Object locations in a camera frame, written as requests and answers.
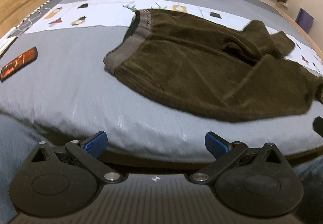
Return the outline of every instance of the blue jeans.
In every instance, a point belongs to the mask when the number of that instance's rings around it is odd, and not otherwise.
[[[39,141],[45,139],[15,119],[0,114],[0,224],[8,223],[16,211],[8,188],[14,174]],[[295,168],[304,185],[297,216],[306,224],[323,223],[323,156]]]

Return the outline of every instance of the ribbed gray surface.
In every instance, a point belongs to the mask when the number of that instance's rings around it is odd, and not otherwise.
[[[91,205],[67,217],[19,215],[11,224],[300,224],[291,215],[270,220],[241,216],[220,204],[209,187],[192,184],[184,175],[155,177],[130,174],[122,183],[106,185]]]

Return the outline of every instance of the mattress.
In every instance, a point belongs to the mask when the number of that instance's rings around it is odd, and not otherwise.
[[[78,1],[88,0],[52,0],[47,7]],[[258,0],[166,1],[261,20],[309,46],[274,8]],[[323,105],[317,101],[301,116],[226,123],[173,110],[133,92],[107,73],[103,64],[104,56],[122,42],[126,31],[126,26],[80,25],[21,34],[0,66],[33,46],[38,58],[0,84],[0,111],[35,128],[63,133],[69,140],[104,130],[108,151],[160,161],[214,161],[204,145],[208,131],[249,147],[273,142],[284,155],[323,146],[323,138],[312,128],[313,120],[323,114]]]

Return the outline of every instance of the blue gripper pad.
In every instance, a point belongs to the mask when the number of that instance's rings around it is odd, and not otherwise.
[[[232,149],[232,144],[209,131],[205,135],[205,147],[213,157],[219,159]]]
[[[108,136],[104,131],[98,132],[92,137],[82,141],[80,144],[80,148],[95,158],[98,158],[107,146]]]

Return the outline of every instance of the purple object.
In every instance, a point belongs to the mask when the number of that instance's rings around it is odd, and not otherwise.
[[[314,18],[304,9],[300,9],[296,23],[308,34],[313,25]]]

